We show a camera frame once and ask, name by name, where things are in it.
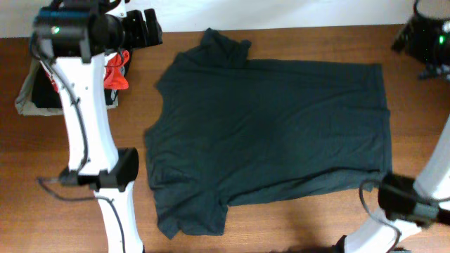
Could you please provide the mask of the dark green t-shirt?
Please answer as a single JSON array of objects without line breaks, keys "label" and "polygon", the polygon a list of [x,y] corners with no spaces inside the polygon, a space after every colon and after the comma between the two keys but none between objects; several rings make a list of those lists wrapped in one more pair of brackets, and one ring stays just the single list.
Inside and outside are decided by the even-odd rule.
[{"label": "dark green t-shirt", "polygon": [[222,235],[229,207],[359,187],[392,171],[379,64],[249,59],[213,29],[156,84],[144,135],[157,226]]}]

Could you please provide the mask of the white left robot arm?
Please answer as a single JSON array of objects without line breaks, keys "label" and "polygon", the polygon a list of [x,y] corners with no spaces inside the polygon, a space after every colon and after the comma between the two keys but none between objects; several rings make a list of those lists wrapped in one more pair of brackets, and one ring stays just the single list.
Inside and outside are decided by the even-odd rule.
[{"label": "white left robot arm", "polygon": [[104,79],[115,56],[161,43],[155,11],[134,10],[128,1],[52,1],[33,22],[30,50],[58,87],[69,142],[68,164],[55,182],[91,189],[110,252],[145,247],[133,203],[139,155],[115,145]]}]

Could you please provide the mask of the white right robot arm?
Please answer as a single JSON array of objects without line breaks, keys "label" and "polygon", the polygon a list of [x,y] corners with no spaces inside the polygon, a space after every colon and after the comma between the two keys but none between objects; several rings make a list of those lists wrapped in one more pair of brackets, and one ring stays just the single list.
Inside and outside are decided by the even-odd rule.
[{"label": "white right robot arm", "polygon": [[[420,79],[449,78],[449,19],[413,12],[391,49],[425,64]],[[329,252],[396,252],[405,238],[435,223],[449,224],[449,126],[416,179],[388,174],[361,183],[378,189],[378,208],[355,232],[344,235]]]}]

